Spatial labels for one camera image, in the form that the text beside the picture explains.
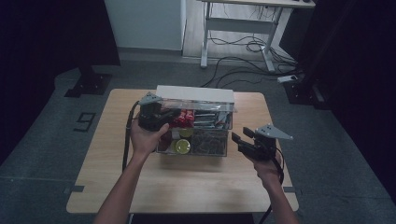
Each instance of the table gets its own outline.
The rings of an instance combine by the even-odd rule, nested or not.
[[[97,213],[121,174],[125,124],[135,101],[149,90],[113,90],[106,102],[85,161],[76,181],[82,192],[72,192],[69,213]],[[255,129],[271,122],[265,98],[257,92],[235,92],[233,132],[248,141],[242,128]],[[131,213],[252,213],[270,205],[253,164],[231,140],[227,157],[198,157],[152,153],[137,184]],[[292,187],[287,167],[285,187]],[[287,192],[298,209],[294,192]]]
[[[275,68],[272,63],[271,57],[268,52],[271,48],[272,41],[276,32],[276,27],[279,23],[280,15],[284,7],[294,8],[312,8],[315,3],[311,0],[309,3],[293,0],[201,0],[206,2],[206,15],[205,15],[205,32],[204,42],[201,51],[201,67],[207,67],[207,34],[209,30],[215,31],[230,31],[241,33],[265,34],[268,35],[266,45],[262,46],[262,56],[267,65],[268,71],[274,73]],[[239,4],[239,5],[257,5],[276,7],[276,14],[273,21],[250,21],[250,20],[236,20],[228,18],[212,18],[210,17],[210,5],[213,3],[224,4]]]

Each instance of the light wood tabletop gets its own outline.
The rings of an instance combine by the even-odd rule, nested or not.
[[[315,3],[310,0],[306,3],[303,0],[200,0],[208,3],[225,3],[225,4],[239,4],[239,5],[256,5],[268,7],[315,7]]]
[[[121,174],[125,124],[132,105],[149,90],[113,90],[106,102],[72,192],[69,213],[97,213]],[[232,132],[272,123],[265,98],[257,92],[235,92]],[[227,157],[152,153],[137,184],[131,213],[252,213],[266,211],[269,197],[251,161],[237,151],[229,132]],[[284,187],[292,187],[287,167]],[[299,207],[294,192],[286,196]]]

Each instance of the white wall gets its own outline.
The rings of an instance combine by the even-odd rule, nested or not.
[[[186,0],[105,0],[117,47],[182,50]]]

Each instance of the box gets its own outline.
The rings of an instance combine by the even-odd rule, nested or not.
[[[158,86],[163,109],[180,109],[169,123],[157,152],[174,155],[227,156],[228,130],[233,127],[233,91]]]

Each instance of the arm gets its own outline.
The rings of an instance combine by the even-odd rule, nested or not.
[[[151,133],[141,129],[137,125],[137,120],[134,120],[131,128],[134,147],[131,161],[107,195],[93,223],[125,223],[143,164],[157,146],[161,136],[167,132],[169,125],[165,124],[157,133]]]
[[[257,171],[257,176],[262,180],[262,185],[270,196],[276,223],[298,223],[298,219],[291,209],[289,201],[279,182],[279,174],[275,165],[271,161],[254,161],[249,157],[247,158],[253,162],[254,169]]]

